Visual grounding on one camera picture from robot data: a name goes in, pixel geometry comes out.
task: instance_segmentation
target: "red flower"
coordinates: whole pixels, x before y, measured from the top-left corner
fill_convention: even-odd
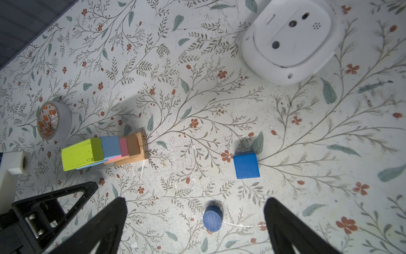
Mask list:
[[[197,119],[192,119],[192,123],[190,124],[191,128],[197,128],[199,122],[197,121]]]
[[[142,188],[141,186],[138,188],[138,193],[144,194],[145,189]]]
[[[355,192],[361,191],[361,195],[365,196],[368,193],[365,191],[366,189],[369,189],[369,185],[362,185],[360,182],[357,182],[356,187],[354,189],[352,189]]]
[[[393,117],[401,118],[403,115],[401,113],[393,113]]]
[[[348,11],[351,10],[351,7],[346,7],[345,5],[341,6],[341,9],[343,9],[344,14],[348,14]]]
[[[292,123],[293,123],[293,124],[296,124],[296,125],[299,125],[300,122],[302,121],[302,119],[301,119],[301,118],[298,119],[297,116],[294,116],[293,119],[294,119],[294,120],[292,120]]]
[[[259,228],[261,231],[265,231],[267,229],[265,222],[259,222],[258,225],[260,225]]]
[[[389,28],[389,32],[394,32],[396,30],[397,26],[393,25]]]
[[[224,153],[221,154],[221,157],[223,157],[223,158],[222,158],[223,161],[230,162],[231,159],[232,159],[234,156],[233,156],[232,154],[230,154],[228,150],[225,150]]]
[[[218,76],[220,79],[222,79],[222,78],[225,78],[225,77],[226,77],[226,74],[227,74],[226,71],[219,71],[217,76]]]
[[[344,228],[346,234],[351,234],[351,231],[357,231],[358,227],[355,224],[355,220],[347,219],[346,217],[341,218],[341,222],[336,221],[337,227]]]
[[[357,74],[356,70],[359,69],[359,65],[353,67],[352,64],[350,63],[349,65],[347,65],[347,67],[349,68],[348,70],[346,70],[346,74]]]

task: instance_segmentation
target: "white robot component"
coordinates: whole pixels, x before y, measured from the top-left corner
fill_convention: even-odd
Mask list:
[[[18,177],[30,170],[31,154],[24,151],[0,153],[0,214],[11,209]]]
[[[324,0],[271,0],[242,39],[252,70],[274,85],[315,74],[344,36],[342,13]]]

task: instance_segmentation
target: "floral tablecloth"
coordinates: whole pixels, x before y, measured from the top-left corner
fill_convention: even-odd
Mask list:
[[[121,196],[120,253],[272,253],[263,206],[276,197],[343,253],[405,253],[406,2],[335,2],[347,20],[336,55],[276,87],[241,54],[268,1],[80,0],[0,72],[2,150],[33,158],[16,199],[99,184],[53,247]],[[71,110],[63,140],[37,133],[48,100]],[[139,128],[144,167],[63,171],[61,148]],[[261,177],[237,180],[233,154],[247,150]],[[224,212],[216,233],[209,204]]]

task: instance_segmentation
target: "white tape roll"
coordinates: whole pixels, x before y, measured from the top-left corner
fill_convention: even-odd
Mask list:
[[[48,101],[42,105],[38,119],[38,133],[44,140],[61,140],[71,128],[72,115],[69,107],[61,102]]]

